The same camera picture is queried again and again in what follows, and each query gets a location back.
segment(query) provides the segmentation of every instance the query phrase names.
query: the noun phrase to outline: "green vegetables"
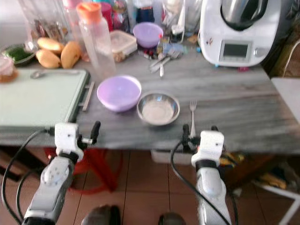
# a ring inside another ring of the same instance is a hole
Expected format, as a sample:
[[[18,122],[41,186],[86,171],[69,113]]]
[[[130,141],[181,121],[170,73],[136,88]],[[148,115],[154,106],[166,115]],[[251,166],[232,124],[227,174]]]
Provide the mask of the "green vegetables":
[[[14,62],[18,62],[32,55],[32,53],[24,51],[21,46],[8,48],[3,54],[12,58]]]

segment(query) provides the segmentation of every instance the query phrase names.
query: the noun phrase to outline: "light green cutting board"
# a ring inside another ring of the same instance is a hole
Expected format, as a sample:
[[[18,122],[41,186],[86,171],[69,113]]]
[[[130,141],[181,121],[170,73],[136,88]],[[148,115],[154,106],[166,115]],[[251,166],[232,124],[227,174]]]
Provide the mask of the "light green cutting board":
[[[0,83],[0,128],[52,127],[72,120],[84,86],[85,70],[78,74],[46,74],[31,79],[35,69],[19,69],[12,82]]]

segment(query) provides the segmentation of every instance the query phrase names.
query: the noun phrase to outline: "spoon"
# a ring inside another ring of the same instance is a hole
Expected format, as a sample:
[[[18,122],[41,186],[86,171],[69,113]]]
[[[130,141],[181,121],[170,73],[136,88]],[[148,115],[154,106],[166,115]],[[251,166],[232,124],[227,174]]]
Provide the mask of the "spoon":
[[[57,74],[57,73],[61,73],[61,74],[79,74],[80,71],[78,71],[78,70],[49,71],[49,70],[44,69],[44,70],[37,70],[37,71],[34,71],[34,72],[30,75],[30,78],[31,78],[31,79],[38,79],[38,78],[40,78],[40,77],[45,76],[46,74]]]

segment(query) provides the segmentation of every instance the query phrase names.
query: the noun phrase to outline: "orange bottle cap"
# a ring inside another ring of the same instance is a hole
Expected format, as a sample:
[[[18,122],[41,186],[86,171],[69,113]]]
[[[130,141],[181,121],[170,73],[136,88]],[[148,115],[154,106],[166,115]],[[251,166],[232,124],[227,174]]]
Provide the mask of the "orange bottle cap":
[[[88,24],[98,23],[102,18],[101,4],[96,2],[83,2],[77,5],[76,10],[81,19]]]

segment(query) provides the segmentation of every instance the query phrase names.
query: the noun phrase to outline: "appliance display screen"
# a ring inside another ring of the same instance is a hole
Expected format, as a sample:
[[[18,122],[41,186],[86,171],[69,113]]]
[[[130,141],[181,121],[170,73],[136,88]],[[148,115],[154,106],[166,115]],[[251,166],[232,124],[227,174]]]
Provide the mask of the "appliance display screen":
[[[242,57],[247,56],[248,45],[225,44],[223,56]]]

